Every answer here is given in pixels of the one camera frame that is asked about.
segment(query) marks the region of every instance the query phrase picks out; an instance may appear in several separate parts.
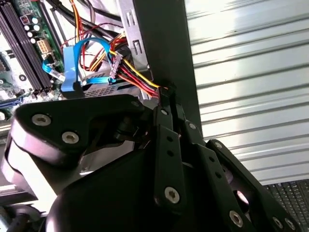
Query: metal bracket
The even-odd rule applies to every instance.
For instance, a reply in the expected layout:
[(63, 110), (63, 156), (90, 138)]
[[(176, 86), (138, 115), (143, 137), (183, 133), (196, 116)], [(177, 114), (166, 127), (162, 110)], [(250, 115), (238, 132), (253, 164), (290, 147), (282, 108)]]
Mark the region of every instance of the metal bracket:
[(126, 32), (128, 47), (133, 56), (134, 65), (140, 71), (147, 70), (148, 60), (140, 34), (140, 27), (135, 14), (133, 0), (117, 0), (117, 4)]

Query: gray metal panel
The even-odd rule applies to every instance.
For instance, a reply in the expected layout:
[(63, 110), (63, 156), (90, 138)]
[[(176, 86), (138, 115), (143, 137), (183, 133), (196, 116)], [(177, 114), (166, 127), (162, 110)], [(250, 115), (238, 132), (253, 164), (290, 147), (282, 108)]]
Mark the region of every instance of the gray metal panel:
[(309, 2), (187, 0), (205, 140), (262, 184), (309, 178)]

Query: capacitor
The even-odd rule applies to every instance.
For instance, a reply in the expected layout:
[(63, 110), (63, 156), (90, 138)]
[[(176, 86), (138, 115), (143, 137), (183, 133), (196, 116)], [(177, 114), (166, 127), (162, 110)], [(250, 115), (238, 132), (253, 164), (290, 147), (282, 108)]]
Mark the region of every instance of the capacitor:
[(6, 116), (4, 114), (4, 112), (0, 111), (0, 121), (4, 121), (6, 119)]
[(32, 23), (34, 23), (34, 24), (38, 24), (38, 23), (40, 22), (40, 18), (33, 17), (33, 18), (31, 19), (31, 21), (32, 21)]
[(38, 34), (37, 34), (37, 32), (35, 32), (35, 31), (28, 31), (28, 33), (27, 33), (27, 36), (29, 37), (29, 38), (32, 38), (32, 37), (35, 37), (35, 36), (37, 36)]
[(24, 26), (24, 29), (25, 29), (25, 31), (30, 31), (30, 30), (32, 30), (32, 28), (31, 28), (30, 26), (28, 26), (28, 25), (25, 25), (25, 26)]
[(37, 38), (31, 38), (31, 39), (30, 39), (30, 42), (31, 42), (32, 44), (35, 44), (35, 43), (37, 42), (37, 40), (38, 40)]
[(33, 26), (33, 29), (35, 30), (35, 31), (40, 31), (41, 30), (41, 26), (40, 25), (34, 25)]

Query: wire bundle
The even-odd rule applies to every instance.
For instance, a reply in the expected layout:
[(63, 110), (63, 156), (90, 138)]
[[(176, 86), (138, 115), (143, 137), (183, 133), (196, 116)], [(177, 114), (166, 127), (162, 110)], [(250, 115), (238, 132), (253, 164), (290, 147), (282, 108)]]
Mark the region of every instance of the wire bundle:
[[(89, 0), (77, 0), (79, 3), (83, 4), (84, 6), (87, 6), (90, 11), (90, 20), (91, 22), (83, 19), (80, 17), (78, 10), (75, 6), (74, 0), (70, 0), (70, 3), (72, 5), (73, 13), (70, 12), (67, 8), (65, 8), (59, 0), (46, 0), (49, 2), (54, 10), (58, 11), (61, 15), (63, 15), (70, 23), (72, 23), (75, 26), (75, 36), (73, 38), (70, 38), (69, 40), (65, 41), (63, 45), (67, 44), (70, 40), (75, 39), (75, 44), (78, 45), (78, 54), (81, 54), (79, 59), (75, 61), (75, 64), (80, 64), (80, 66), (86, 70), (91, 72), (96, 72), (100, 68), (100, 65), (104, 61), (105, 58), (107, 58), (107, 61), (109, 62), (111, 69), (114, 69), (114, 62), (119, 62), (119, 53), (120, 48), (124, 47), (122, 51), (125, 51), (125, 48), (127, 46), (127, 40), (125, 35), (117, 34), (116, 32), (109, 31), (106, 29), (101, 28), (102, 25), (113, 25), (117, 26), (112, 23), (101, 23), (99, 25), (95, 25), (95, 17), (96, 13), (102, 14), (106, 17), (112, 18), (117, 21), (121, 21), (120, 17), (116, 15), (112, 15), (110, 13), (104, 12), (102, 10), (96, 9), (92, 6)], [(99, 38), (101, 41), (104, 41), (103, 48), (99, 50), (99, 52), (96, 55), (93, 55), (93, 59), (90, 62), (89, 67), (86, 67), (84, 64), (84, 58), (85, 58), (85, 48), (88, 45), (89, 40), (91, 39), (91, 35)], [(114, 83), (117, 80), (124, 80), (126, 82), (129, 82), (130, 84), (137, 86), (142, 91), (145, 91), (149, 96), (156, 97), (157, 96), (157, 88), (158, 85), (152, 83), (150, 80), (148, 80), (145, 76), (143, 76), (140, 72), (138, 72), (133, 65), (128, 61), (128, 56), (125, 55), (125, 58), (122, 58), (120, 65), (118, 66), (116, 78), (111, 80), (109, 76), (101, 77), (101, 78), (93, 78), (91, 79), (91, 82), (87, 82), (88, 84), (99, 84), (99, 83), (106, 83), (108, 80), (110, 83)]]
[[(117, 55), (112, 50), (110, 50), (110, 54), (114, 56)], [(131, 65), (130, 62), (125, 58), (123, 59), (123, 63), (119, 69), (120, 72), (118, 73), (118, 77), (138, 87), (142, 91), (145, 91), (150, 97), (154, 97), (157, 95), (156, 89), (159, 88), (159, 86), (152, 83), (144, 75), (142, 75), (139, 71), (137, 71), (133, 67), (133, 65)]]

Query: orange wire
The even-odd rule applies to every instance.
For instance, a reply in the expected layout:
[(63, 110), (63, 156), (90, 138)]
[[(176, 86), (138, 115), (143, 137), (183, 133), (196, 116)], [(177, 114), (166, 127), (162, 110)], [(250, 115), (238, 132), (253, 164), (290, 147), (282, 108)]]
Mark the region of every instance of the orange wire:
[(143, 90), (143, 91), (144, 91), (145, 93), (147, 93), (150, 97), (153, 96), (151, 93), (149, 93), (148, 91), (146, 91), (145, 89), (143, 89), (140, 85), (134, 83), (133, 81), (131, 81), (131, 80), (125, 78), (124, 76), (122, 76), (122, 75), (120, 75), (120, 74), (118, 74), (118, 76), (119, 76), (121, 79), (123, 79), (123, 80), (129, 82), (130, 84), (132, 84), (132, 85), (134, 85), (134, 86), (136, 86), (136, 87), (139, 88), (140, 90)]

